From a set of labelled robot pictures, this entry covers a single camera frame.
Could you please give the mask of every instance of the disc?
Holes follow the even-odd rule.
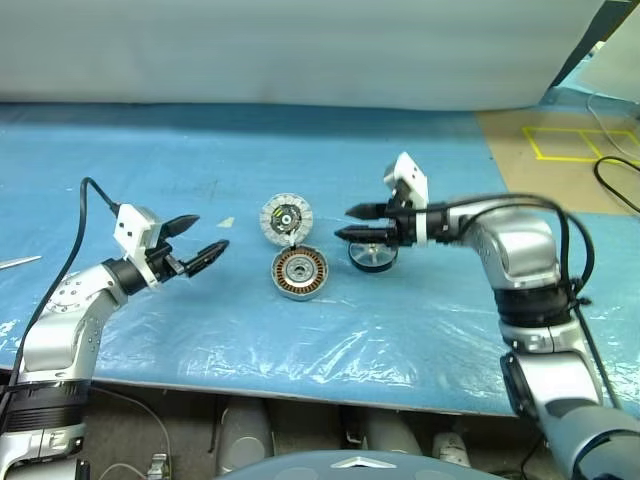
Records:
[[[368,273],[389,270],[398,257],[398,247],[381,243],[350,243],[349,259],[358,269]]]
[[[276,245],[294,246],[302,242],[313,226],[311,206],[300,195],[279,193],[262,207],[260,228]]]
[[[271,276],[280,293],[292,300],[309,300],[324,286],[329,266],[322,253],[306,245],[285,248],[273,260]]]

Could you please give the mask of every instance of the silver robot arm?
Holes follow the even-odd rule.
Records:
[[[402,166],[415,178],[422,175],[406,158]],[[394,192],[426,185],[412,183],[412,176],[398,178],[398,185],[389,185],[385,176]],[[509,198],[459,201],[418,212],[391,202],[360,204],[347,214],[389,218],[389,226],[354,225],[336,234],[350,242],[412,246],[436,241],[475,250],[510,348],[501,367],[514,411],[537,422],[567,478],[640,478],[640,422],[603,406],[584,332],[571,315],[569,286],[561,281],[551,229],[514,203]]]
[[[124,256],[65,278],[26,333],[18,380],[0,435],[0,479],[88,479],[86,462],[68,460],[85,434],[84,407],[105,323],[129,295],[175,275],[192,276],[228,245],[216,242],[188,262],[171,256],[169,237],[198,219],[166,223],[149,210],[119,206],[114,237]]]

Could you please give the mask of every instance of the floor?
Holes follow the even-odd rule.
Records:
[[[175,480],[214,477],[212,437],[220,397],[194,392],[108,388],[142,400],[162,418],[171,439]],[[277,454],[335,449],[343,443],[340,411],[336,405],[269,400],[268,409]],[[423,452],[431,452],[432,438],[438,432],[461,434],[472,466],[488,472],[518,471],[520,461],[539,438],[532,425],[515,418],[406,412],[405,420]],[[146,472],[151,456],[166,451],[162,432],[149,414],[130,402],[99,391],[92,392],[87,426],[82,458],[91,462],[92,478],[99,478],[116,462],[129,463]],[[528,480],[561,478],[543,444],[527,463],[526,472]],[[106,480],[135,478],[135,474],[118,469]],[[505,475],[505,478],[520,479],[520,475]]]

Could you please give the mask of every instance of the blue mat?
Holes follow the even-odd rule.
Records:
[[[117,382],[259,393],[401,408],[511,413],[499,369],[506,347],[491,289],[471,251],[405,249],[379,275],[359,272],[333,231],[361,201],[384,201],[384,168],[408,151],[432,200],[503,191],[472,114],[276,106],[0,106],[1,257],[43,255],[0,272],[0,365],[62,265],[78,185],[94,177],[117,201],[162,218],[197,213],[175,240],[190,257],[231,241],[211,268],[130,299],[107,325],[96,376]],[[281,297],[278,248],[262,205],[292,191],[311,204],[305,241],[329,260],[308,303]],[[233,217],[231,228],[218,227]],[[619,393],[640,411],[640,224],[584,215],[598,263],[586,310]],[[78,271],[119,257],[114,220],[92,196]],[[579,271],[582,247],[575,248]]]

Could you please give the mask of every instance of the cardboard floor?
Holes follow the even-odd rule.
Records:
[[[607,140],[593,116],[512,110],[482,112],[476,117],[509,190],[539,193],[577,212],[631,213],[593,176],[598,158],[626,158]],[[602,120],[623,149],[640,155],[637,122],[624,117]],[[632,169],[607,162],[600,172],[623,195],[640,203],[640,176]]]

